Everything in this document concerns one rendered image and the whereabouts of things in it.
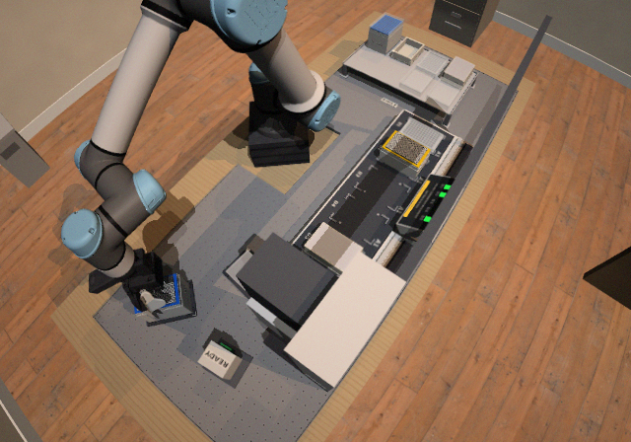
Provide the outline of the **yellow tip rack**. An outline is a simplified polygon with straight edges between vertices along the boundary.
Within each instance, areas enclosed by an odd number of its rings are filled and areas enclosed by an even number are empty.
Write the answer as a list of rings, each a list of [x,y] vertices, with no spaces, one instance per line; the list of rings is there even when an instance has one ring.
[[[380,151],[379,159],[406,176],[416,179],[431,150],[395,131]]]

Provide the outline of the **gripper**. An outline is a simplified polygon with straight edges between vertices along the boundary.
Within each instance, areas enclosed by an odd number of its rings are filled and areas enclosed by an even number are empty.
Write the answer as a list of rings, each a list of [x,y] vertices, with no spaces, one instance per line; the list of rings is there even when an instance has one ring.
[[[139,292],[147,288],[153,288],[155,291],[165,289],[163,286],[163,260],[154,252],[145,254],[145,250],[142,248],[133,250],[133,252],[134,262],[131,268],[124,275],[115,279],[125,278],[120,282],[122,282],[122,287],[135,308],[154,319],[158,319],[155,310],[166,306],[167,302],[164,299],[154,298],[148,291],[143,291],[141,294]]]

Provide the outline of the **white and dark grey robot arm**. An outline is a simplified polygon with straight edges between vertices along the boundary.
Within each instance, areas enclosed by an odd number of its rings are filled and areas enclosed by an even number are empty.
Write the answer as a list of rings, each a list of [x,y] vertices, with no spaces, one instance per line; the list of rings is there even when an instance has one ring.
[[[123,160],[179,35],[194,20],[215,32],[231,50],[251,59],[248,79],[258,133],[282,138],[301,124],[319,132],[332,121],[341,97],[309,70],[282,28],[287,5],[288,0],[142,1],[142,17],[93,135],[74,155],[83,178],[105,200],[95,212],[71,213],[61,228],[64,246],[96,268],[89,273],[90,293],[99,294],[124,280],[115,278],[134,262],[133,249],[124,240],[167,198],[148,171],[133,174]]]

